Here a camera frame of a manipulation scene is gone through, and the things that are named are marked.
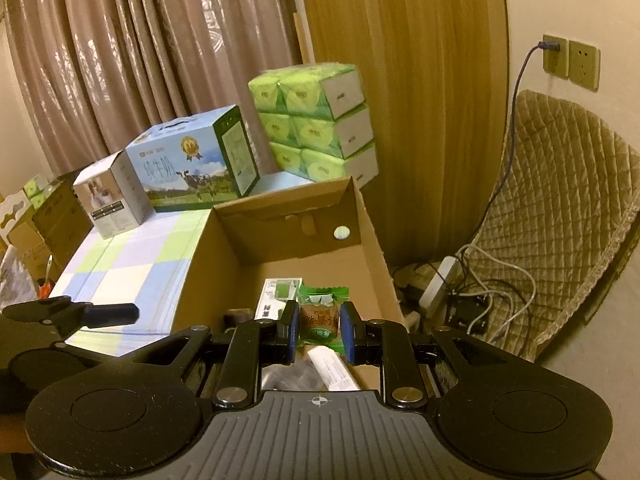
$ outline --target stack of tissue packs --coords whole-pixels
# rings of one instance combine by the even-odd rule
[[[249,83],[278,166],[311,180],[378,174],[369,109],[354,65],[270,70]]]

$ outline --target wall socket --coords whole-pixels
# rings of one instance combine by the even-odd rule
[[[542,53],[542,67],[545,72],[562,79],[569,77],[569,42],[565,38],[543,34],[544,41],[557,41],[560,50],[544,50]]]
[[[569,41],[569,79],[596,91],[600,85],[600,49],[579,41]]]

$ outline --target beige curtain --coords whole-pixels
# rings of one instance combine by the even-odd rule
[[[22,94],[56,173],[152,124],[239,104],[261,173],[273,159],[246,83],[299,62],[292,0],[6,0]]]

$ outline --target checkered tablecloth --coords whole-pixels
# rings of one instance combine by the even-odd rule
[[[134,325],[83,328],[67,342],[119,356],[168,335],[208,215],[209,210],[154,213],[108,240],[92,230],[51,295],[98,305],[135,303],[140,318]]]

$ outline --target curtain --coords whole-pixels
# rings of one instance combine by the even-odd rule
[[[229,104],[260,172],[273,171],[246,83],[299,62],[292,12],[292,0],[6,0],[22,95],[53,171]]]
[[[362,194],[386,260],[453,254],[498,178],[505,0],[304,1],[316,61],[355,63],[362,75],[380,167]]]

